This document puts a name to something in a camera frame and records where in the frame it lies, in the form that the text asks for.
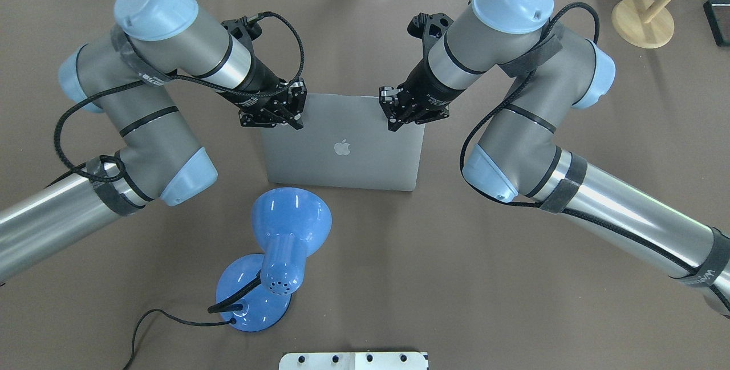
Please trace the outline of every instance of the robotic arm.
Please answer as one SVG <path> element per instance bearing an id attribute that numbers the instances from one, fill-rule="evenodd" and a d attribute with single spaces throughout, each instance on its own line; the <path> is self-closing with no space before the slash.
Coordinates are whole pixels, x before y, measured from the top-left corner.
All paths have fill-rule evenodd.
<path id="1" fill-rule="evenodd" d="M 463 165 L 467 182 L 494 201 L 572 216 L 730 318 L 727 235 L 553 144 L 571 108 L 591 107 L 608 91 L 615 66 L 558 17 L 548 23 L 552 12 L 553 0 L 472 0 L 453 22 L 443 14 L 416 17 L 409 32 L 425 38 L 424 58 L 398 89 L 380 89 L 389 128 L 448 116 L 448 103 L 499 64 L 516 81 L 464 144 L 462 152 L 491 118 Z M 536 203 L 513 203 L 518 194 Z"/>
<path id="2" fill-rule="evenodd" d="M 220 91 L 239 107 L 242 126 L 302 127 L 301 67 L 284 82 L 253 55 L 256 22 L 276 14 L 221 24 L 195 0 L 117 0 L 114 14 L 111 34 L 79 48 L 59 69 L 63 91 L 78 105 L 62 116 L 56 148 L 65 160 L 60 126 L 81 107 L 106 113 L 126 147 L 0 212 L 0 283 L 155 198 L 175 206 L 216 181 L 205 148 L 162 86 L 172 79 Z M 175 74 L 178 68 L 193 78 Z"/>

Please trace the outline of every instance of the wooden stand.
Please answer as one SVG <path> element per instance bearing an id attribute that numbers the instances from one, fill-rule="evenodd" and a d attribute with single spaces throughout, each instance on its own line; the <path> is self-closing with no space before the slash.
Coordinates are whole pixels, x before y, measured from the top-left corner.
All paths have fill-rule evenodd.
<path id="1" fill-rule="evenodd" d="M 675 33 L 672 14 L 664 8 L 670 1 L 623 0 L 613 8 L 613 28 L 631 45 L 659 48 Z"/>

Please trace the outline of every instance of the silver laptop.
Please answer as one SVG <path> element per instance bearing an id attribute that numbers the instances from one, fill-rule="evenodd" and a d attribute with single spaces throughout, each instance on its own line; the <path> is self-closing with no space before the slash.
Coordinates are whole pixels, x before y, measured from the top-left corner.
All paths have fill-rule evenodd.
<path id="1" fill-rule="evenodd" d="M 305 127 L 261 129 L 269 181 L 414 190 L 425 125 L 388 130 L 378 98 L 310 93 Z"/>

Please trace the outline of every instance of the brown table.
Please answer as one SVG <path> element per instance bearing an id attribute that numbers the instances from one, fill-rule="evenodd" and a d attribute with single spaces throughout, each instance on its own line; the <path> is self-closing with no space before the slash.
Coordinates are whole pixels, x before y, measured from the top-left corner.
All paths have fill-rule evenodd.
<path id="1" fill-rule="evenodd" d="M 730 230 L 730 51 L 717 48 L 706 0 L 675 0 L 673 40 L 658 50 L 610 26 L 620 0 L 584 1 L 602 17 L 599 45 L 618 66 L 609 95 L 576 111 L 558 144 L 696 219 Z M 467 0 L 198 0 L 221 20 L 272 10 L 305 41 L 311 92 L 374 94 L 420 58 L 407 22 L 458 17 Z M 113 24 L 114 0 L 0 3 L 0 209 L 65 170 L 51 135 L 71 103 L 60 63 Z M 592 35 L 587 14 L 565 22 Z M 295 43 L 264 22 L 257 55 L 294 73 Z M 695 292 L 564 217 L 488 203 L 461 180 L 458 153 L 510 80 L 494 69 L 427 126 L 414 193 L 310 188 L 329 204 L 329 239 L 280 323 L 260 334 L 143 326 L 133 368 L 276 369 L 283 352 L 419 349 L 431 368 L 727 368 L 730 323 Z M 258 132 L 237 110 L 187 83 L 169 91 L 208 149 L 217 183 L 175 208 L 156 201 L 0 288 L 0 368 L 121 368 L 149 308 L 217 320 L 219 274 L 260 251 L 250 207 L 266 181 Z M 63 135 L 73 161 L 122 147 L 103 115 L 79 113 Z"/>

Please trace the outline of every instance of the blue desk lamp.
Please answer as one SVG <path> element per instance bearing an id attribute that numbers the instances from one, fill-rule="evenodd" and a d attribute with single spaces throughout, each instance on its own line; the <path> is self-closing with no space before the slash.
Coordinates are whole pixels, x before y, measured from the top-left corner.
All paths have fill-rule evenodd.
<path id="1" fill-rule="evenodd" d="M 278 188 L 256 199 L 251 220 L 264 253 L 231 263 L 218 280 L 216 304 L 208 308 L 249 332 L 269 328 L 284 316 L 292 293 L 302 286 L 308 256 L 329 234 L 332 214 L 314 193 Z"/>

